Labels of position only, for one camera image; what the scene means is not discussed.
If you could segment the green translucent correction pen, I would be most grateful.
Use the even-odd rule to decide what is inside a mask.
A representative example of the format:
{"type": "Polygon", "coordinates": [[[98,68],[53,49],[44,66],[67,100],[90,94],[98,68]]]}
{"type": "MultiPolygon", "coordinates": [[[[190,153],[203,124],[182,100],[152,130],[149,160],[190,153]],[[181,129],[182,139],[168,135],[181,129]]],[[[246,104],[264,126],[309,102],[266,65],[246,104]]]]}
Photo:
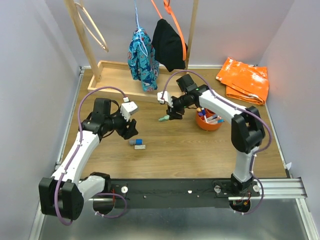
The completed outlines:
{"type": "Polygon", "coordinates": [[[168,121],[170,119],[170,116],[169,115],[165,115],[161,118],[158,119],[159,122],[165,122],[165,121],[168,121]]]}

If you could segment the white pen dark-blue cap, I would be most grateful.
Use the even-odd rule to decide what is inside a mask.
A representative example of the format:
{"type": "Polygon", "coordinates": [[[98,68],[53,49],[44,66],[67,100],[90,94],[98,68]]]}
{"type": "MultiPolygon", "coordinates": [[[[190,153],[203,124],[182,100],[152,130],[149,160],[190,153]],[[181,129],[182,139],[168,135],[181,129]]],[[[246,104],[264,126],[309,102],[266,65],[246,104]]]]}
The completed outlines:
{"type": "Polygon", "coordinates": [[[206,113],[203,113],[203,118],[204,118],[204,121],[205,121],[206,123],[208,123],[206,113]]]}

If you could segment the orange round divided organizer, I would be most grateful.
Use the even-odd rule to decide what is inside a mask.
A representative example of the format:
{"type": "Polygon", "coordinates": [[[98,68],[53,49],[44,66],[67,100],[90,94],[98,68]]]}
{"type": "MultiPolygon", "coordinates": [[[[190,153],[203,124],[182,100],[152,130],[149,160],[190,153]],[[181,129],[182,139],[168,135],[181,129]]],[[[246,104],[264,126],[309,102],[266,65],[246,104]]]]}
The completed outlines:
{"type": "MultiPolygon", "coordinates": [[[[204,110],[205,110],[206,118],[211,117],[213,115],[217,115],[215,112],[213,112],[211,110],[208,110],[206,108],[204,110]]],[[[198,113],[201,113],[201,112],[197,112],[195,114],[195,121],[196,121],[196,124],[198,125],[198,127],[200,127],[202,130],[209,131],[209,132],[216,131],[224,123],[224,122],[218,123],[218,124],[206,123],[205,120],[204,120],[204,117],[203,116],[199,116],[198,113]]]]}

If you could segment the white pen light-blue cap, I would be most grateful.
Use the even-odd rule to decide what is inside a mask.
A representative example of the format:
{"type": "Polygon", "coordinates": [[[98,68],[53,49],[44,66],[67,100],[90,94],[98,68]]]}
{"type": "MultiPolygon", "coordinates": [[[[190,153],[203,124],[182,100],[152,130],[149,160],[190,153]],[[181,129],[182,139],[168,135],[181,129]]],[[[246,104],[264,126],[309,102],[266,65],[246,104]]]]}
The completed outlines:
{"type": "Polygon", "coordinates": [[[223,123],[223,122],[224,122],[224,119],[219,119],[217,121],[214,121],[212,124],[216,125],[216,124],[223,123]]]}

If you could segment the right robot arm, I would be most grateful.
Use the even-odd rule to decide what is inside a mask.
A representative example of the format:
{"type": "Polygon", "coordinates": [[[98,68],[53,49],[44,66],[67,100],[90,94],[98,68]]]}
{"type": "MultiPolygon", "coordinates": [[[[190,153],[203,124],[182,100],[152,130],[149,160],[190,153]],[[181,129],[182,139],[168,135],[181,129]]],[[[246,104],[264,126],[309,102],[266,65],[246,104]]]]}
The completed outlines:
{"type": "Polygon", "coordinates": [[[209,110],[231,125],[231,142],[236,150],[235,169],[230,177],[230,191],[241,196],[253,182],[252,168],[266,133],[256,107],[245,108],[217,94],[207,84],[198,86],[189,74],[177,79],[182,95],[157,93],[160,104],[166,104],[170,120],[181,120],[185,109],[194,105],[209,110]]]}

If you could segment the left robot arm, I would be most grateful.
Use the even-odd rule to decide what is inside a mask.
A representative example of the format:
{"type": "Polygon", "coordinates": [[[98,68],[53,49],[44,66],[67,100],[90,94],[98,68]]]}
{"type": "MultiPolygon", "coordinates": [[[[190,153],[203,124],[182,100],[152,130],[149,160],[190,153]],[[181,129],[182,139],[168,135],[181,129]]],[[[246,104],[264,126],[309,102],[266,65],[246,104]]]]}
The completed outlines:
{"type": "Polygon", "coordinates": [[[41,212],[56,216],[67,223],[79,218],[84,203],[91,197],[101,198],[112,193],[111,177],[93,172],[81,180],[82,172],[93,151],[108,134],[117,132],[124,140],[138,134],[136,120],[131,116],[139,108],[124,98],[124,103],[108,98],[96,98],[92,112],[80,123],[75,142],[62,164],[38,185],[41,212]]]}

